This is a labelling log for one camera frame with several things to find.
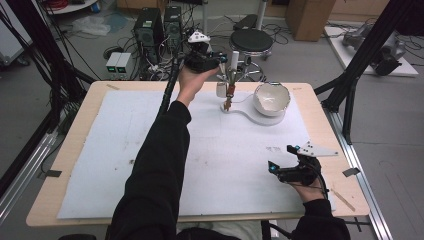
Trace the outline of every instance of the black sleeve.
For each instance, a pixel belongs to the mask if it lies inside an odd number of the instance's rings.
[[[175,239],[190,142],[187,107],[173,102],[153,123],[110,226],[110,239]]]
[[[313,200],[303,204],[303,216],[293,231],[294,240],[326,239],[349,240],[349,230],[343,219],[331,214],[330,202],[326,199]]]

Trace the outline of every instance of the white bowl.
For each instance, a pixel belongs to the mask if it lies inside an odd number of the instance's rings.
[[[284,116],[289,103],[289,90],[281,83],[264,83],[259,85],[253,94],[256,110],[268,117]]]

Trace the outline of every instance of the table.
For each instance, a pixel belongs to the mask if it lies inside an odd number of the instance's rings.
[[[59,178],[46,178],[34,205],[32,206],[27,224],[33,227],[110,224],[111,219],[57,219],[66,193],[67,184],[73,166],[83,148],[85,137],[90,131],[107,91],[141,90],[161,91],[166,82],[117,82],[99,81],[91,85],[90,90],[72,124],[71,129],[52,166],[53,170],[60,170]],[[331,148],[343,153],[336,136],[309,84],[283,83],[296,97],[300,113],[308,130],[311,141],[317,145]],[[237,90],[253,91],[258,83],[237,83]],[[216,82],[206,82],[202,91],[214,91]],[[345,177],[342,171],[349,168],[343,154],[337,157],[320,157],[321,165],[326,173],[327,187],[335,196],[336,210],[334,216],[365,216],[369,207],[355,177]],[[194,221],[223,221],[223,220],[254,220],[254,219],[281,219],[299,218],[300,214],[251,214],[251,215],[217,215],[201,217],[180,217],[180,222]]]

